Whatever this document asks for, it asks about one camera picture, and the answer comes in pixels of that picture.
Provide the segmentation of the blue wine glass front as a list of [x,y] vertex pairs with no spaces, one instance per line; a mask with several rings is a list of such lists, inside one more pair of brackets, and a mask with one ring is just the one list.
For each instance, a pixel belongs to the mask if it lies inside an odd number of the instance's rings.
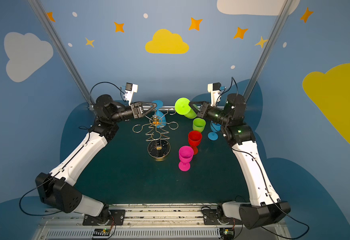
[[214,122],[210,122],[210,128],[211,128],[211,132],[208,133],[208,138],[211,141],[216,141],[218,139],[218,132],[221,130],[221,125],[220,124],[216,124]]

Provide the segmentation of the red wine glass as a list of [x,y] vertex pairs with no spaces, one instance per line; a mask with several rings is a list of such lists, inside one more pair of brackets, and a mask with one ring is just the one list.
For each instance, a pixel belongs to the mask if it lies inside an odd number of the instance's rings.
[[202,134],[198,131],[191,131],[188,134],[188,143],[190,147],[193,149],[193,154],[196,155],[198,153],[198,146],[200,145],[202,140]]

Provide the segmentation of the pink wine glass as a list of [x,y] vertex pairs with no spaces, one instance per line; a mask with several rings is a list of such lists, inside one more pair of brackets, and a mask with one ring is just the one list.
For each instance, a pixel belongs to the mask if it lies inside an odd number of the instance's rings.
[[181,171],[187,172],[190,169],[190,162],[193,159],[194,151],[192,147],[183,146],[178,151],[179,164],[178,167]]

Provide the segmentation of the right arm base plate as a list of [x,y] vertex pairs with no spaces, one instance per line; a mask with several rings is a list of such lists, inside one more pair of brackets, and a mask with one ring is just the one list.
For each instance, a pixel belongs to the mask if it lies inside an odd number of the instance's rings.
[[202,208],[203,221],[205,225],[241,225],[241,220],[227,217],[221,208]]

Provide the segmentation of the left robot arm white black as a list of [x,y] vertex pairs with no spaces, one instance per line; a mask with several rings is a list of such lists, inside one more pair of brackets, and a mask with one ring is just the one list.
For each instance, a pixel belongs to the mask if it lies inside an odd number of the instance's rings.
[[101,95],[94,104],[96,118],[83,141],[48,174],[40,173],[36,185],[41,202],[64,213],[76,212],[93,217],[105,225],[111,219],[109,206],[83,195],[75,184],[96,154],[119,130],[118,122],[145,117],[157,107],[155,103],[135,102],[125,106],[110,95]]

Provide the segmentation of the green wine glass back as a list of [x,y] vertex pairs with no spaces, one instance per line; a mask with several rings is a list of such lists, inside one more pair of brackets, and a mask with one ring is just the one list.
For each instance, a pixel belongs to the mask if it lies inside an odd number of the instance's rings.
[[187,98],[180,98],[175,102],[175,111],[179,115],[183,115],[188,118],[188,112],[191,109],[189,106],[190,100]]

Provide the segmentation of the green wine glass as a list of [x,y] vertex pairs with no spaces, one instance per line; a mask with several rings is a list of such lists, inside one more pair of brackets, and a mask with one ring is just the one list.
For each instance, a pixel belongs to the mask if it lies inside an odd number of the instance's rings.
[[192,122],[192,129],[202,133],[205,129],[206,121],[201,118],[195,118]]
[[190,100],[187,98],[180,98],[175,102],[175,111],[179,115],[183,115],[188,118],[188,112],[191,109],[189,106]]

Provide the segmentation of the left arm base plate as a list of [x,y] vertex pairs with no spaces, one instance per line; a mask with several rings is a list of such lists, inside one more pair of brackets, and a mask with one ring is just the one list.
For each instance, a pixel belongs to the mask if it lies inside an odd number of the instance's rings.
[[99,216],[85,215],[83,226],[121,226],[124,223],[125,210],[103,210]]

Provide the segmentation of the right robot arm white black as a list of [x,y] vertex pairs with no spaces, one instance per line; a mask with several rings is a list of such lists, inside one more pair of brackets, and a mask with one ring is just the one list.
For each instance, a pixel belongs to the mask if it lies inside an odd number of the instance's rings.
[[240,220],[249,230],[276,224],[287,216],[291,211],[290,205],[282,201],[273,188],[261,162],[254,132],[244,121],[244,97],[228,95],[223,109],[208,102],[190,102],[189,106],[198,118],[221,126],[247,184],[249,203],[225,202],[221,205],[223,214]]

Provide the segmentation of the gold wire wine glass rack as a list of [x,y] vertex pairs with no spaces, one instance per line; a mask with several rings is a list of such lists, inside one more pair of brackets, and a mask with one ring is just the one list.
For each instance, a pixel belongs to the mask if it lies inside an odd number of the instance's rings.
[[147,117],[148,123],[138,124],[132,128],[133,132],[137,134],[141,133],[145,127],[148,128],[145,133],[145,136],[147,136],[146,142],[148,143],[147,151],[155,161],[163,161],[171,151],[169,130],[177,130],[179,125],[175,121],[167,122],[166,117],[175,114],[176,110],[174,108],[168,109],[166,113],[155,110],[151,117]]

